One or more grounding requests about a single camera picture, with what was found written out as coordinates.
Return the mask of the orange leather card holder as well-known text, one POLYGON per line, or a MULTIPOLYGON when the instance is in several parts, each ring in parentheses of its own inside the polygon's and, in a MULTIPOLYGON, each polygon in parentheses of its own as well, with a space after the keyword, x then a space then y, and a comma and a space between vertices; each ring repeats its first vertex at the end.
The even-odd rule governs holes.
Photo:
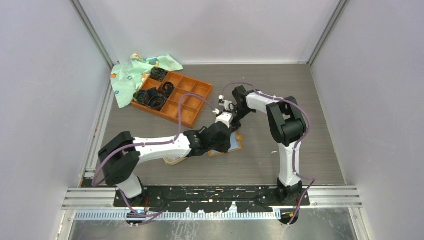
MULTIPOLYGON (((228 152, 226 152, 226 153, 231 153, 231 152, 242 150, 243 149, 242 141, 243 141, 243 137, 237 131, 233 132, 230 136, 230 148, 228 149, 228 152)), ((208 156, 209 157, 215 157, 215 156, 223 155, 223 154, 226 154, 226 153, 211 150, 211 151, 208 152, 208 156)))

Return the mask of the oval wooden card tray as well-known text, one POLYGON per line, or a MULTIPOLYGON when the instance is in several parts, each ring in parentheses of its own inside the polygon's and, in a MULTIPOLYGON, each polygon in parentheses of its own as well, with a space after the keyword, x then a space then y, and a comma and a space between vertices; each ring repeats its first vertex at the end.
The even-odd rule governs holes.
POLYGON ((206 129, 202 127, 199 130, 186 130, 170 137, 170 143, 161 147, 166 164, 176 165, 187 158, 203 156, 208 152, 206 140, 202 137, 206 129))

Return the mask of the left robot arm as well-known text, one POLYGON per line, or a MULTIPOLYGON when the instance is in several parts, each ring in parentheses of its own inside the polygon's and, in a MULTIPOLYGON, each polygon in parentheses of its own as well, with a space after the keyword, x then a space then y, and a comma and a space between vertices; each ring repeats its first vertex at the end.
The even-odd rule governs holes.
POLYGON ((231 146, 231 134, 230 128, 222 122, 160 138, 132 137, 129 131, 124 131, 98 153, 103 181, 108 186, 118 187, 133 206, 141 206, 146 193, 134 174, 137 165, 163 158, 197 157, 209 151, 226 153, 231 146))

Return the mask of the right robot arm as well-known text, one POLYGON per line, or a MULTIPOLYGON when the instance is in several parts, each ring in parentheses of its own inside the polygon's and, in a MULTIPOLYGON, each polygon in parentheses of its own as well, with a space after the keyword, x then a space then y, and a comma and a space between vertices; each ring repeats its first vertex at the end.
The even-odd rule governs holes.
POLYGON ((283 205, 291 205, 302 193, 303 183, 299 173, 299 150, 308 127, 294 97, 270 97, 256 90, 247 91, 238 86, 232 91, 236 101, 234 119, 230 127, 238 130, 240 121, 257 111, 267 115, 270 133, 278 144, 280 171, 275 194, 283 205))

